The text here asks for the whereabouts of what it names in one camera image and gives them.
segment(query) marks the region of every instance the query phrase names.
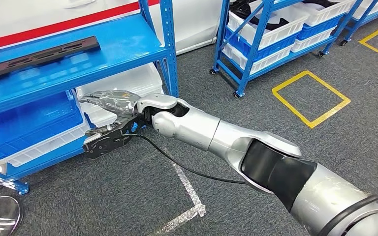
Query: white box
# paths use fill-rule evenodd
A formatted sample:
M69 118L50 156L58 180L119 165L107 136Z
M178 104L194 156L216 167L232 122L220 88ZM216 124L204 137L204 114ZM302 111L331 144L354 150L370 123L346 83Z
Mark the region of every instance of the white box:
M296 53L296 52L299 52L301 50L304 50L314 44L317 44L325 39L327 39L330 35L331 35L331 32L335 29L336 27L333 27L331 29L327 29L326 31L323 31L319 34L316 34L312 37L309 37L305 40L298 40L296 39L295 40L295 44L293 45L293 47L290 49L292 52Z
M22 151L14 153L4 159L0 160L0 165L10 163L14 167L19 167L25 163L41 157L51 151L60 148L76 139L85 135L85 132L90 129L89 124L81 111L83 122L71 129L68 129L51 138L43 140L35 145L32 145Z
M250 74L254 74L255 72L270 66L271 64L289 56L290 49L293 47L293 44L283 48L271 55L268 55L267 57L260 59L253 63L252 70L250 71ZM246 68L247 64L247 57L245 57L240 51L238 51L236 48L234 48L229 43L226 44L222 52L227 55L227 57L233 59L243 70Z
M89 92L104 90L128 90L139 96L150 93L163 93L162 80L153 63L142 65L116 75L106 77L76 88L80 99ZM80 103L91 122L97 127L113 123L117 115L90 103Z
M299 2L293 6L309 14L308 19L305 21L307 25L316 26L319 23L348 12L354 2L355 0L344 0L327 8L322 6L315 7L316 4L306 4L303 2Z
M288 6L288 7L272 12L269 19L269 23L279 23L279 19L281 17L289 21L289 24L286 24L272 31L265 29L263 36L261 38L260 45L258 47L259 50L275 42L278 42L286 37L289 37L294 33L301 31L305 20L308 18L308 15L304 14L303 11L298 10L296 7ZM244 19L238 17L231 11L229 12L228 27L232 31L235 31L243 22L244 22ZM245 40L250 45L253 44L256 28L257 28L256 25L248 22L240 30L240 35L243 38L245 38Z
M360 19L364 12L369 8L370 4L373 2L373 0L363 0L360 4L360 6L356 9L355 13L353 14L353 17L356 19ZM378 12L378 2L376 5L373 7L373 9L370 11L370 14L373 14L375 12Z

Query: blue plastic bin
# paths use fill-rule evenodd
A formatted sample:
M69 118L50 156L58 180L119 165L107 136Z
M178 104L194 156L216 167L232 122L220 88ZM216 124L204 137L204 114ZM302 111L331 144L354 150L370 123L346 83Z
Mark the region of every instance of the blue plastic bin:
M0 113L0 159L80 125L83 118L71 91Z
M338 25L338 22L340 19L344 16L344 14L336 16L328 21L324 21L316 26L308 26L307 24L304 24L302 30L299 32L297 39L298 40L304 40L309 37L312 37L316 34L319 34L323 31L326 31L328 29L331 29Z
M230 28L228 27L225 27L225 40L228 39L233 31L230 30ZM268 55L271 55L277 51L280 51L281 49L283 48L286 48L287 46L290 46L292 44L295 43L295 39L296 37L298 36L299 32L291 35L291 36L288 36L274 44L271 44L263 49L260 49L258 50L259 53L257 54L257 56L254 58L254 61L258 61L260 59L263 59L265 57L267 57ZM246 56L247 58L249 57L249 53L250 53L250 49L252 48L252 46L243 38L240 36L240 34L236 34L235 36L233 36L232 38L230 38L229 40L229 44L231 44L232 46L234 46L238 51L240 51L244 56Z

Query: blue metal shelf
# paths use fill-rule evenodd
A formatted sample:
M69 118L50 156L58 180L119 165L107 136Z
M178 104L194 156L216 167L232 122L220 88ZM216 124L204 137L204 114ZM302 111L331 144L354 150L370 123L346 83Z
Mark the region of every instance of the blue metal shelf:
M81 53L0 80L0 112L165 58L167 49L141 14L0 50L0 62L96 36L100 50Z
M213 72L218 72L219 68L223 68L223 70L226 71L238 83L239 86L238 86L238 89L235 91L235 93L236 93L237 96L242 97L242 96L244 96L244 89L246 88L248 81L251 81L252 79L254 79L254 78L256 78L256 77L258 77L258 76L260 76L260 75L262 75L262 74L264 74L264 73L266 73L266 72L268 72L268 71L270 71L270 70L272 70L272 69L274 69L278 66L281 66L281 65L283 65L283 64L285 64L285 63L287 63L287 62L289 62L289 61L291 61L295 58L298 58L298 57L302 56L303 54L309 53L310 51L313 51L314 49L316 49L320 46L325 45L325 48L321 52L319 52L320 56L328 54L328 50L331 47L332 43L337 39L340 32L344 29L344 27L346 26L346 24L348 23L351 16L354 14L354 12L356 11L357 7L360 5L362 0L356 0L355 4L350 9L350 11L347 14L344 15L343 20L337 26L337 28L335 29L335 32L332 36L330 36L326 40L319 42L316 45L313 45L313 46L311 46L307 49L304 49L300 52L290 53L288 55L288 57L286 57L286 58L284 58L284 59L282 59L282 60L280 60L280 61L278 61L278 62L276 62L276 63L258 71L258 72L255 72L252 75L250 75L250 72L251 72L251 69L252 69L252 66L253 66L253 63L254 63L254 59L257 58L257 56L259 56L259 53L260 53L259 50L250 50L248 52L248 55L246 56L247 57L247 63L246 63L244 70L241 69L240 66L236 62L229 59L228 57L226 57L224 55L224 53L222 53L222 49L224 48L224 46L227 43L231 42L232 37L235 37L240 32L240 30L247 24L247 22L249 22L252 19L252 17L254 15L256 15L256 13L261 10L260 19L259 19L259 22L258 22L258 25L257 25L257 30L255 32L254 40L251 44L252 49L257 49L258 46L260 45L261 38L264 34L266 24L269 21L270 14L275 10L287 7L289 5L298 3L300 1L302 1L302 0L266 0L266 1L263 0L259 4L259 6L251 12L250 16L248 16L244 20L244 22L236 30L234 30L232 32L231 35L225 36L225 25L227 24L227 21L228 21L229 0L223 0L222 8L221 8L221 16L220 16L220 26L219 26L219 29L218 29L218 36L217 36L217 45L216 45L215 55L214 55L214 64L212 66L211 73L213 74ZM241 78L237 77L222 62L222 60L221 60L222 57L227 58L242 73Z
M377 2L378 2L378 0L373 0L373 2L366 9L366 11L364 12L364 14L360 17L360 19L356 19L354 17L351 18L350 22L352 23L352 26L351 27L348 27L348 26L346 27L346 30L348 30L348 34L345 36L344 41L341 43L341 45L344 45L347 42L350 42L351 41L351 37L353 36L353 34L362 25L365 25L365 24L369 23L370 21L378 18L378 11L369 15L369 13L372 11L373 7L376 5Z
M172 0L160 0L165 44L158 40L147 0L138 0L140 13L0 49L0 62L96 36L100 50L76 53L57 62L25 68L0 79L0 112L52 94L159 61L169 94L178 97ZM25 194L18 179L83 153L85 136L19 167L7 164L0 184Z
M7 165L6 176L11 180L18 180L37 171L41 171L52 165L56 165L59 162L67 160L71 157L77 156L83 153L82 144L86 136L76 139L60 148L49 152L41 157L27 162L19 167L13 167L12 165Z
M272 11L276 11L276 10L282 9L284 7L298 3L300 1L303 1L303 0L275 0L271 9L272 9Z
M249 76L249 81L251 81L251 80L253 80L253 79L255 79L255 78L257 78L258 76L260 76L260 75L263 75L264 73L267 73L267 72L269 72L269 71L271 71L271 70L273 70L274 68L276 68L276 67L279 67L279 66L281 66L281 65L283 65L283 64L286 64L286 63L288 63L288 62L290 62L290 61L292 61L292 60L294 60L294 59L296 59L296 58L298 58L298 57L300 57L300 56L302 56L302 55L304 55L304 54L307 54L307 53L309 53L309 52L312 52L313 50L315 50L315 49L317 49L317 48L319 48L319 47L321 47L321 46L324 46L324 45L326 45L326 44L328 44L328 43L331 43L331 42L333 42L335 40L335 38L333 37L333 36L330 36L329 38L327 38L327 39L325 39L324 41L321 41L321 42L319 42L319 43L317 43L317 44L315 44L315 45L312 45L312 46L310 46L310 47L308 47L308 48L306 48L306 49L304 49L304 50L301 50L301 51L299 51L299 52L296 52L296 53L293 53L293 52L290 52L289 53L289 56L287 56L286 58L284 58L284 59L282 59L282 60L280 60L280 61L277 61L277 62L275 62L275 63L273 63L273 64L271 64L271 65L269 65L269 66L267 66L267 67L265 67L265 68L263 68L263 69L261 69L261 70L259 70L259 71L257 71L257 72L255 72L254 74L251 74L250 76ZM223 57L225 57L228 61L230 61L231 62L231 64L233 64L233 66L235 67L235 68L237 68L241 73L244 73L244 70L234 61L234 60L232 60L232 59L230 59L229 57L227 57L225 54L223 54ZM222 68L227 72L227 73L229 73L231 70L228 68L228 67L223 67L222 66ZM240 84L240 79L239 78L237 78L236 80L234 80L234 81L236 81L238 84Z
M375 13L373 13L373 14L370 14L370 15L368 15L368 16L363 20L361 26L364 25L364 24L367 24L367 23L369 23L370 21L372 21L372 20L374 20L374 19L377 19L377 18L378 18L378 12L375 12ZM354 22L359 21L358 19L356 19L356 18L354 18L354 17L352 17L351 19L352 19L352 21L354 21Z

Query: black ring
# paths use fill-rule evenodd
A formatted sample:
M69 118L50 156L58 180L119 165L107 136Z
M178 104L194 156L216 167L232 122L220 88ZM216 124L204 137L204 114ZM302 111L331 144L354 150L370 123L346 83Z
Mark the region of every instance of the black ring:
M319 231L317 236L327 236L334 227L336 227L342 220L344 220L344 218L351 215L353 212L359 210L360 208L376 201L377 199L378 199L378 195L373 194L373 195L370 195L370 196L366 197L365 199L362 199L362 200L354 203L353 205L347 207L342 212L338 213L334 218L332 218L322 228L322 230Z

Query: black cable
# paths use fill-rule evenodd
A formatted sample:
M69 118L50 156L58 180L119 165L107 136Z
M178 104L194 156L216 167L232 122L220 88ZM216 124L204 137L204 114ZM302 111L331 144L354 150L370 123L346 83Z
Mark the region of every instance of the black cable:
M155 143L153 143L153 141L151 141L149 138L147 138L146 136L144 135L141 135L141 134L123 134L122 136L120 136L118 139L114 140L115 142L122 139L122 137L138 137L138 138L142 138L144 140L146 140L147 142L149 142L155 149L157 149L157 151L159 151L161 154L163 154L165 157L167 157L169 160L173 161L174 163L176 163L178 166L182 167L183 169L189 171L189 172L192 172L196 175L199 175L199 176L202 176L202 177L205 177L205 178L210 178L210 179L213 179L213 180L218 180L218 181L221 181L221 182L227 182L227 183L237 183L237 184L246 184L245 182L243 181L237 181L237 180L230 180L230 179L224 179L224 178L218 178L218 177L213 177L213 176L209 176L209 175L205 175L203 173L200 173L198 171L194 171L192 170L191 168L188 168L184 165L182 165L181 163L179 163L178 161L176 161L175 159L173 159L172 157L170 157L166 152L164 152L162 149L160 149Z
M368 197L366 197L365 199L362 199L356 203L354 203L353 205L347 207L346 209L344 209L343 211L341 211L340 213L338 213L334 218L332 218L323 228L321 231L319 231L318 235L317 236L327 236L331 230L336 227L336 225L338 225L342 220L344 220L347 216L351 215L352 213L354 213L355 211L359 210L360 208L376 201L378 199L378 195L376 194L373 194L373 195L370 195Z

